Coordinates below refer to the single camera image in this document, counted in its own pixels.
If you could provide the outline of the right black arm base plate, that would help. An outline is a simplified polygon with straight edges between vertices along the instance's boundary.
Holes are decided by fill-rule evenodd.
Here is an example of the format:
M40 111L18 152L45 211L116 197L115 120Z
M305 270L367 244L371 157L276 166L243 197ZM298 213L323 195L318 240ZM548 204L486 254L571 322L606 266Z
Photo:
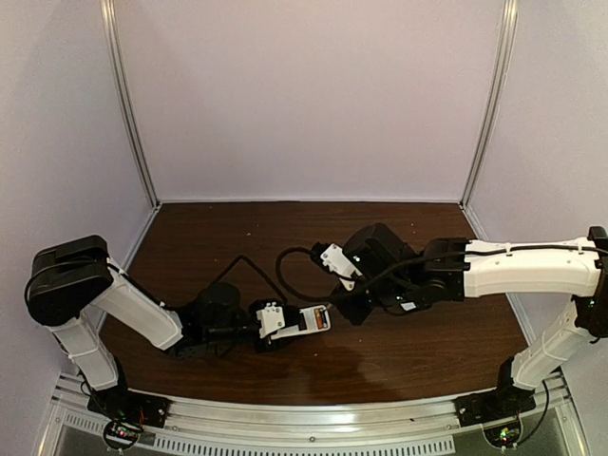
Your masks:
M493 422L536 407L532 390L514 389L499 392L492 389L457 397L454 401L457 418L461 427Z

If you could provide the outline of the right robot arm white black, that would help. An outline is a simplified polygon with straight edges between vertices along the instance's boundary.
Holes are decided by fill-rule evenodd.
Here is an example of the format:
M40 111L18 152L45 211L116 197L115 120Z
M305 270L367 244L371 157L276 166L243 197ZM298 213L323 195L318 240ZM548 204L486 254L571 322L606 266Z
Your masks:
M341 312L358 324L374 305L422 311L440 301L516 293L565 294L556 321L527 349L505 361L493 391L497 405L517 405L583 344L607 335L607 233L590 227L584 237L554 243L492 243L436 238L417 253L376 223L342 246L331 245L321 263L339 276L348 298Z

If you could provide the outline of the orange black battery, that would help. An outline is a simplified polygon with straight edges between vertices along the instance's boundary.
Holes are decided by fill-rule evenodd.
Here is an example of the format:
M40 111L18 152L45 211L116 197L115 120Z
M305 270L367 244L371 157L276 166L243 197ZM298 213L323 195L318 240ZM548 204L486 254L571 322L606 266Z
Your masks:
M319 330L326 330L331 326L326 309L315 309L314 315L316 326Z

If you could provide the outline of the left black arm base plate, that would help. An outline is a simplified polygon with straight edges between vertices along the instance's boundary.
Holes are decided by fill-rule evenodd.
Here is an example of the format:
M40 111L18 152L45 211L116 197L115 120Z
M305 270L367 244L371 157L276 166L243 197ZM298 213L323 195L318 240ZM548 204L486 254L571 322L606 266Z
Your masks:
M106 418L139 427L163 428L170 401L164 397L122 389L92 391L87 409Z

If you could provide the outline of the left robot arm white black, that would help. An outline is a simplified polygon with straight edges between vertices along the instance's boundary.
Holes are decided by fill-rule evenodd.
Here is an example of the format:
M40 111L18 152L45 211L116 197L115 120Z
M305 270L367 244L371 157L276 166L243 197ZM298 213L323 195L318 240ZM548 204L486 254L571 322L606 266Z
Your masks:
M110 418L126 417L143 398L129 390L118 358L88 319L90 309L113 316L178 359L243 343L261 352L272 343L261 335L259 319L241 308L237 287L216 280L187 304L168 306L127 274L97 235L38 252L24 300L30 316L53 334L81 370L91 406Z

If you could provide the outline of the white remote control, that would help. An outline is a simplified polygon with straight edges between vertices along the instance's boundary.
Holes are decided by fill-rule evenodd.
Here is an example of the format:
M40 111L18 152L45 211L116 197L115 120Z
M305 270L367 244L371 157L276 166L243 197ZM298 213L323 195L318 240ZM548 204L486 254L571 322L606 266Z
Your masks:
M325 309L324 305L318 305L308 308L302 308L298 310L298 319L295 325L285 326L284 328L279 329L277 332L271 335L272 340L290 338L290 337L298 337L305 336L317 333L327 332L332 328L332 322L330 313L328 313L328 318L330 319L331 326L326 330L319 330L316 326L315 322L315 309Z

